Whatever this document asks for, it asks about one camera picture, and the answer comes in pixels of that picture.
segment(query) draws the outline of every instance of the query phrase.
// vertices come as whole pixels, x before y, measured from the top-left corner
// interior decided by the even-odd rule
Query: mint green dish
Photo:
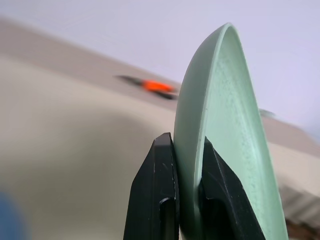
[[[180,227],[201,240],[198,186],[205,136],[237,174],[266,240],[288,234],[271,157],[237,31],[230,23],[198,48],[181,86],[174,147],[180,192]]]

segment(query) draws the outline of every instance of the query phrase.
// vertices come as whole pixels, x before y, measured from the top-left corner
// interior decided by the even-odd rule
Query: blurry background
[[[152,140],[173,131],[176,102],[113,76],[179,88],[226,22],[259,107],[276,116],[263,123],[284,212],[319,226],[319,10],[314,0],[0,0],[0,186],[33,239],[122,238],[132,179]]]

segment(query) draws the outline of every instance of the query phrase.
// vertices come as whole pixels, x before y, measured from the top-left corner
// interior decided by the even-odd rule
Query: clamp jaw
[[[202,161],[199,209],[204,239],[265,240],[239,178],[207,138]],[[179,239],[178,182],[175,148],[171,134],[164,133],[153,141],[133,180],[123,240]]]

